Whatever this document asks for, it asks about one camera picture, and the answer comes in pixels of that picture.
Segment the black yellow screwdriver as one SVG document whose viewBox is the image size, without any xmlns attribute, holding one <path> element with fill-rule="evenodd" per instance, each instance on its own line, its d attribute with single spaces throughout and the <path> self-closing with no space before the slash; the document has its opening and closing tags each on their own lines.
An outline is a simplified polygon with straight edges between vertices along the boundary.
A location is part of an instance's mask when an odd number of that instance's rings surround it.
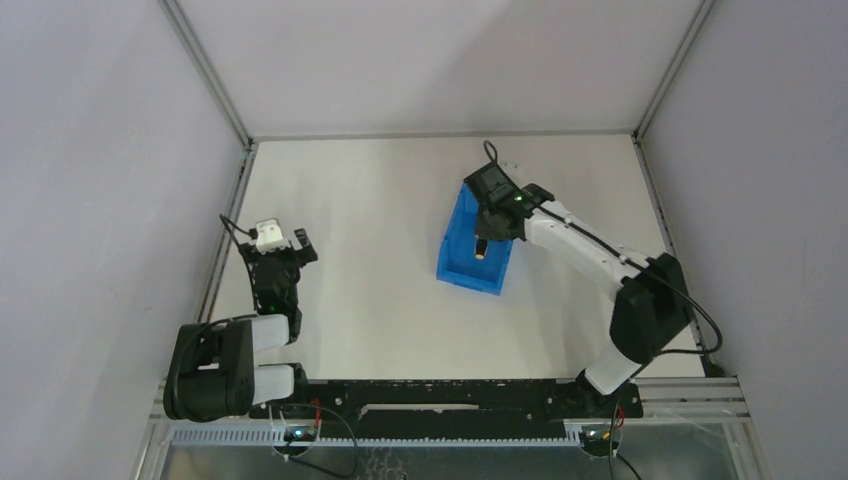
<svg viewBox="0 0 848 480">
<path fill-rule="evenodd" d="M 488 242 L 484 239 L 476 239 L 474 245 L 474 257 L 477 260 L 483 260 L 488 251 Z"/>
</svg>

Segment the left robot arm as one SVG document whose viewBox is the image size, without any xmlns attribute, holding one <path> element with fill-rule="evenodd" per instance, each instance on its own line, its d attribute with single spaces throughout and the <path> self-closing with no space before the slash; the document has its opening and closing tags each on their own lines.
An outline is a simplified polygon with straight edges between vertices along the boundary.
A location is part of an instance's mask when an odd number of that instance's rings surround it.
<svg viewBox="0 0 848 480">
<path fill-rule="evenodd" d="M 292 367 L 261 374 L 255 363 L 256 353 L 291 344 L 300 334 L 298 283 L 301 270 L 318 255 L 304 229 L 294 236 L 297 247 L 276 224 L 259 223 L 254 241 L 237 246 L 248 274 L 251 313 L 180 327 L 163 391 L 168 418 L 207 423 L 245 415 L 268 400 L 290 417 L 310 409 L 313 392 L 294 379 Z"/>
</svg>

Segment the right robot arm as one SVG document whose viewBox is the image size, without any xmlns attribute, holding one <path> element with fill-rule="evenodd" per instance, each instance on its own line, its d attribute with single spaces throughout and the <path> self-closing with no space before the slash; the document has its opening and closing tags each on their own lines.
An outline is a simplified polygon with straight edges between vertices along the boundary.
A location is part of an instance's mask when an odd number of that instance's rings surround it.
<svg viewBox="0 0 848 480">
<path fill-rule="evenodd" d="M 518 186 L 496 163 L 480 167 L 464 183 L 478 203 L 474 233 L 479 239 L 521 240 L 559 254 L 612 302 L 609 339 L 576 381 L 582 410 L 605 415 L 617 403 L 617 390 L 692 320 L 679 261 L 611 241 L 544 188 Z"/>
</svg>

